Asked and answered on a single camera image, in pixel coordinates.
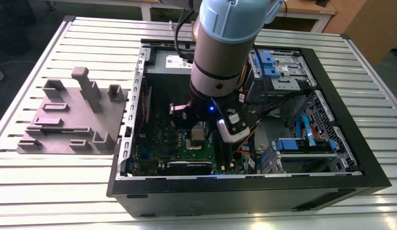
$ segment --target black cable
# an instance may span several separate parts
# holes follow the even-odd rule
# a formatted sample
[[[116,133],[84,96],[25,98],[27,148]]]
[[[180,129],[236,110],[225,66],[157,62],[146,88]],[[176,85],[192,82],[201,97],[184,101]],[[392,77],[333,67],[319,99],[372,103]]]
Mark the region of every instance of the black cable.
[[[300,95],[307,95],[309,93],[312,93],[313,90],[303,90],[303,91],[299,91],[299,92],[291,92],[288,93],[285,96],[283,96],[281,98],[279,98],[275,102],[272,102],[267,108],[264,109],[261,115],[268,115],[275,109],[277,109],[281,104],[284,102],[287,102],[291,98],[293,98],[295,96],[300,96]]]
[[[268,82],[268,79],[267,79],[267,74],[265,74],[265,69],[264,69],[264,62],[263,62],[263,60],[261,60],[261,55],[260,55],[260,52],[259,52],[259,49],[256,48],[256,45],[255,45],[255,53],[256,53],[256,55],[257,55],[257,59],[259,59],[259,61],[260,61],[260,68],[261,68],[261,77],[263,77],[263,82],[264,82],[264,104],[263,104],[263,109],[265,109],[267,108],[267,104],[268,104],[268,98],[269,98],[269,83],[271,82]]]
[[[257,174],[257,165],[259,165],[255,136],[256,135],[253,135],[248,141],[249,149],[251,149],[251,160],[253,160],[253,163],[255,163],[255,165],[252,165],[249,160],[249,169],[251,169],[249,174]]]
[[[284,17],[287,18],[288,17],[288,14],[289,14],[289,6],[288,6],[287,0],[284,0],[284,5],[285,5]]]
[[[169,10],[165,10],[165,8],[158,8],[161,9],[162,11],[166,11],[166,12],[172,12],[174,9],[169,9]]]
[[[193,14],[194,14],[194,12],[190,12],[188,14],[188,16],[184,18],[184,20],[180,22],[180,24],[178,24],[178,26],[176,28],[176,33],[174,33],[174,47],[176,47],[176,51],[178,52],[181,58],[188,59],[188,62],[189,63],[193,63],[194,54],[192,54],[192,53],[185,54],[185,53],[181,52],[178,36],[180,36],[181,28],[182,28],[184,24],[186,23],[186,21],[189,20],[189,18],[192,17]]]

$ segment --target robotic arm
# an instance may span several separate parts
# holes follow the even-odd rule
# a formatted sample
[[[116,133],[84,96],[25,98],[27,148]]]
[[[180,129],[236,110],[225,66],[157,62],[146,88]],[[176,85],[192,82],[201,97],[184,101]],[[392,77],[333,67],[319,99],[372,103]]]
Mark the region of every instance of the robotic arm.
[[[200,11],[190,81],[192,100],[186,105],[170,105],[174,123],[192,128],[198,119],[217,119],[224,141],[235,143],[251,133],[241,109],[235,106],[239,101],[235,89],[257,34],[264,24],[273,21],[284,0],[161,2]],[[209,113],[209,108],[217,108],[218,114]]]

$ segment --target motherboard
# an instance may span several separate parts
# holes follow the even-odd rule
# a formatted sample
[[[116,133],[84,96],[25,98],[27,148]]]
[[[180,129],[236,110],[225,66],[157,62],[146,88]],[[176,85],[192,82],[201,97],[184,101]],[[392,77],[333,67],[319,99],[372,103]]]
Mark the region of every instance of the motherboard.
[[[217,155],[221,147],[206,122],[190,131],[176,127],[169,115],[157,114],[146,133],[140,135],[138,159],[130,164],[136,176],[245,174],[244,156],[233,154],[232,145],[224,147],[231,157]]]

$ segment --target metal table surface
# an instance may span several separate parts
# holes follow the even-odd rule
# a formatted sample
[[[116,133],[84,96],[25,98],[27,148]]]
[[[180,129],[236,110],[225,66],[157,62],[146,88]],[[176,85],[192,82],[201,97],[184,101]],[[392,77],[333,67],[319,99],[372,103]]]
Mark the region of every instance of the metal table surface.
[[[182,28],[182,40],[190,31]],[[320,211],[134,219],[106,197],[113,156],[18,154],[48,79],[78,86],[70,72],[86,66],[100,88],[132,90],[142,38],[173,39],[169,24],[80,17],[62,23],[0,121],[0,227],[397,229],[397,99],[355,44],[336,34],[264,30],[257,44],[316,50],[393,184],[376,194]]]

